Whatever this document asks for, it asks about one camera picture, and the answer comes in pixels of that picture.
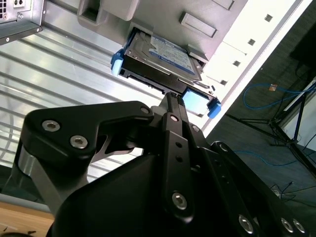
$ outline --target wooden table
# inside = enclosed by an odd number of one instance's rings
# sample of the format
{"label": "wooden table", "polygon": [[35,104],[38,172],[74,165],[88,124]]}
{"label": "wooden table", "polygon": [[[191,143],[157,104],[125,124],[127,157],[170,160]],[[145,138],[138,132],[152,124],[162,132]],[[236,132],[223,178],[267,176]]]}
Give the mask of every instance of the wooden table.
{"label": "wooden table", "polygon": [[53,221],[49,213],[0,202],[0,234],[18,232],[45,237]]}

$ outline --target hard drive label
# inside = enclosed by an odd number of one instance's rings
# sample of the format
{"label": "hard drive label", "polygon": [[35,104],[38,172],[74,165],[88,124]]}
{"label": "hard drive label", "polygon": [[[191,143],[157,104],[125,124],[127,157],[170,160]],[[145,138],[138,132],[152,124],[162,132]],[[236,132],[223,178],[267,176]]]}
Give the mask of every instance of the hard drive label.
{"label": "hard drive label", "polygon": [[149,49],[151,55],[191,75],[195,75],[186,50],[159,36],[152,36],[151,44],[155,47],[155,49]]}

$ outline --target plastic latch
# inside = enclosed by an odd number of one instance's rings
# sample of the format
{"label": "plastic latch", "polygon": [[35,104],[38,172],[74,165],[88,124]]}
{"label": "plastic latch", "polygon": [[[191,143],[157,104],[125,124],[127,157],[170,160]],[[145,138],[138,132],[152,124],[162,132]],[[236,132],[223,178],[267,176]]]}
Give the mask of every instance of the plastic latch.
{"label": "plastic latch", "polygon": [[219,112],[221,111],[222,109],[222,104],[221,102],[219,102],[218,99],[214,99],[212,100],[210,103],[208,103],[207,105],[208,109],[209,109],[209,112],[207,114],[207,116],[210,118],[210,119],[213,119],[215,118]]}
{"label": "plastic latch", "polygon": [[123,56],[124,56],[124,49],[120,49],[118,52],[116,52],[111,59],[111,71],[112,75],[118,76],[120,69],[123,64]]}

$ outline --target ribbed metal panel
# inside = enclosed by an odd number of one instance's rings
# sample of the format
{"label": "ribbed metal panel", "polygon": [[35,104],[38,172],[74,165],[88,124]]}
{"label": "ribbed metal panel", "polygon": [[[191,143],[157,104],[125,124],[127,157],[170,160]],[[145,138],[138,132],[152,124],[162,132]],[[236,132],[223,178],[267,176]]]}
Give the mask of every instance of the ribbed metal panel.
{"label": "ribbed metal panel", "polygon": [[[79,0],[67,3],[48,1],[43,32],[0,47],[1,165],[12,166],[23,119],[32,110],[133,100],[151,107],[163,98],[144,84],[112,76],[110,59],[120,45],[81,27]],[[89,180],[140,153],[136,149],[92,164]]]}

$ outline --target hard drive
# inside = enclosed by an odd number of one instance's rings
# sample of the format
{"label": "hard drive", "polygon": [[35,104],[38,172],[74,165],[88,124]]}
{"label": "hard drive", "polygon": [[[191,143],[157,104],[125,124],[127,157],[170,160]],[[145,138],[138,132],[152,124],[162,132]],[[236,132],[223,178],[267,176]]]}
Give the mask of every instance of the hard drive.
{"label": "hard drive", "polygon": [[137,32],[125,55],[189,84],[202,80],[201,66],[196,59],[183,48],[156,35]]}

